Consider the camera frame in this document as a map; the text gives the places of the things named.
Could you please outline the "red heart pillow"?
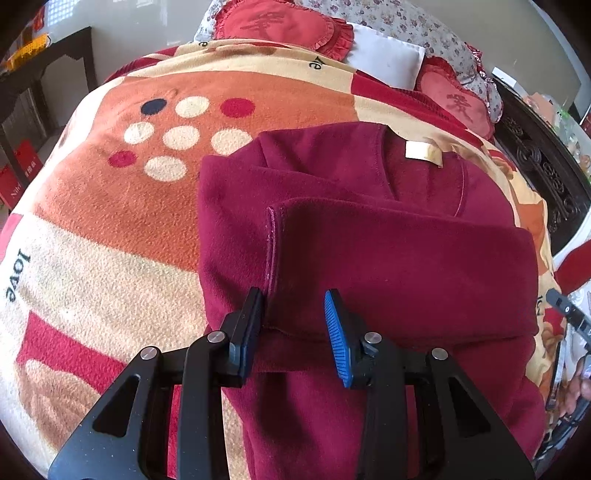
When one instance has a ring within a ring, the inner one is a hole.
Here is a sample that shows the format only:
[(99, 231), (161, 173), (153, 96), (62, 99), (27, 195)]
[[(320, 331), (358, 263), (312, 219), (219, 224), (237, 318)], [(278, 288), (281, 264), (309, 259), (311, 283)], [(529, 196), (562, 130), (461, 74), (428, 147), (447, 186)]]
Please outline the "red heart pillow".
[(284, 43), (342, 61), (353, 47), (353, 26), (293, 1), (229, 1), (214, 18), (213, 38)]
[(461, 85), (453, 67), (445, 59), (427, 57), (423, 61), (416, 89), (474, 133), (487, 140), (493, 137), (494, 124), (485, 102)]

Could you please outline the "white rectangular pillow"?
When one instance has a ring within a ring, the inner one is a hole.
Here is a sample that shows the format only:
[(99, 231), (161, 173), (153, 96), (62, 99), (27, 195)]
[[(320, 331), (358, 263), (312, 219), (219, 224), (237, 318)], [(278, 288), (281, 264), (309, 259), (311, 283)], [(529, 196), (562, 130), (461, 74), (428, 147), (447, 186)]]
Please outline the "white rectangular pillow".
[(425, 53), (422, 46), (353, 24), (353, 46), (344, 62), (390, 87), (413, 90)]

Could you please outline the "floral quilt roll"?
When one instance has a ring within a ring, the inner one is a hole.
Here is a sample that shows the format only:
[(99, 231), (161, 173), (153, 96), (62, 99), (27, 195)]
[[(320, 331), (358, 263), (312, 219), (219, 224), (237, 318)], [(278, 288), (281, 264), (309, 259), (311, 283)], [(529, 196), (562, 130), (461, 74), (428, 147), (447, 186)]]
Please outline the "floral quilt roll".
[(424, 59), (445, 59), (453, 67), (461, 85), (485, 102), (494, 126), (500, 120), (503, 101), (496, 84), (482, 66), (481, 53), (422, 8), (398, 0), (297, 1), (295, 4), (424, 47)]

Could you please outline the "dark carved wooden headboard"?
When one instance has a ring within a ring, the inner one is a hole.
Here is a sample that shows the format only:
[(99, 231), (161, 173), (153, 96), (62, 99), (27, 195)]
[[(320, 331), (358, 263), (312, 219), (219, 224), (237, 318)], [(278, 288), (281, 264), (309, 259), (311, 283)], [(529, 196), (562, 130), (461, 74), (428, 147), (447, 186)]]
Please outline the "dark carved wooden headboard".
[(559, 137), (504, 82), (495, 82), (503, 113), (494, 138), (528, 184), (546, 201), (551, 251), (558, 254), (590, 211), (590, 184)]

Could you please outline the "red heart pillow right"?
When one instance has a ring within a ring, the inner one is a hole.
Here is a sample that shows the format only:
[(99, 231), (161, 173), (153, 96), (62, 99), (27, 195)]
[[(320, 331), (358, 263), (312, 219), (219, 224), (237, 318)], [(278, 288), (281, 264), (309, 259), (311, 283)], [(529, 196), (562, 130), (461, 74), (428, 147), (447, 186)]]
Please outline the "red heart pillow right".
[(493, 137), (494, 124), (485, 102), (461, 85), (453, 67), (445, 59), (427, 57), (423, 61), (416, 89), (474, 133), (487, 140)]

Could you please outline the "yellow plastic basket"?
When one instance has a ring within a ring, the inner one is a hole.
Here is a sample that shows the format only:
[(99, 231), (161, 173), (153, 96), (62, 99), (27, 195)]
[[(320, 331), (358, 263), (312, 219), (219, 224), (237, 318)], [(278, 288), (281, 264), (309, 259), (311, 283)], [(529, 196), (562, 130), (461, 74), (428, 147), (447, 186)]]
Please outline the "yellow plastic basket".
[(1, 62), (1, 72), (12, 73), (46, 50), (52, 43), (51, 37), (44, 33), (27, 45), (18, 49), (6, 60)]

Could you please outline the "red heart pillow left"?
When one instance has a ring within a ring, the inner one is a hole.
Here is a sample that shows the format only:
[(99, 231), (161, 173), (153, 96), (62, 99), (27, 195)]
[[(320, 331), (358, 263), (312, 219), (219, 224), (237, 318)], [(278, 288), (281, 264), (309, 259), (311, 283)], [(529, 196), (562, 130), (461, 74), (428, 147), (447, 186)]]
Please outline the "red heart pillow left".
[(214, 18), (213, 38), (284, 43), (342, 61), (353, 47), (353, 26), (293, 1), (229, 1)]

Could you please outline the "patterned orange fleece blanket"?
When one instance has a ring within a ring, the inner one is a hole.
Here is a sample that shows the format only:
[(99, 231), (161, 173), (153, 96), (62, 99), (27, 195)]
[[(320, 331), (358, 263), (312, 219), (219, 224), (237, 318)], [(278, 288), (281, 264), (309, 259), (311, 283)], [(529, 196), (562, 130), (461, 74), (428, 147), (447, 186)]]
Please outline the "patterned orange fleece blanket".
[[(1, 233), (1, 423), (46, 476), (67, 438), (146, 346), (211, 328), (198, 276), (199, 172), (259, 134), (339, 123), (389, 127), (406, 157), (454, 153), (483, 170), (528, 230), (538, 330), (527, 378), (544, 406), (546, 292), (556, 284), (547, 206), (487, 139), (418, 91), (391, 88), (303, 48), (262, 40), (187, 44), (89, 93)], [(249, 474), (243, 425), (223, 401), (229, 474)]]

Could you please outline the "dark wooden side table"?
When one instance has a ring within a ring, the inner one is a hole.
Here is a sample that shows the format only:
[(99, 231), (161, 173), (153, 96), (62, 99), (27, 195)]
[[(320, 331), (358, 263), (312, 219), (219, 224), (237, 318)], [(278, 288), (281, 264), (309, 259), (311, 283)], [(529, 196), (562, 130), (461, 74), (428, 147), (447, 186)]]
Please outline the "dark wooden side table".
[(32, 177), (20, 166), (6, 135), (4, 123), (13, 114), (19, 97), (30, 90), (33, 97), (32, 105), (36, 109), (36, 117), (44, 129), (45, 135), (52, 137), (63, 131), (65, 126), (58, 125), (51, 118), (41, 84), (47, 68), (62, 57), (74, 61), (82, 60), (88, 91), (91, 92), (97, 88), (91, 26), (86, 26), (60, 39), (18, 70), (1, 76), (1, 151), (5, 154), (10, 169), (24, 189), (30, 185)]

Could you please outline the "maroon fleece sweater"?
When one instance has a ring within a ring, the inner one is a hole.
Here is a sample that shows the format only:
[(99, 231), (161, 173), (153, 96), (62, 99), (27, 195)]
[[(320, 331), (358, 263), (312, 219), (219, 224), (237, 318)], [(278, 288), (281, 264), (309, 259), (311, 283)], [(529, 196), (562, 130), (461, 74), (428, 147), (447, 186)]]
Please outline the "maroon fleece sweater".
[(349, 479), (366, 397), (332, 360), (324, 297), (398, 346), (448, 350), (527, 456), (545, 414), (527, 378), (538, 261), (497, 184), (454, 153), (406, 157), (387, 126), (259, 134), (201, 162), (198, 276), (217, 328), (253, 287), (266, 313), (252, 375), (228, 393), (254, 479)]

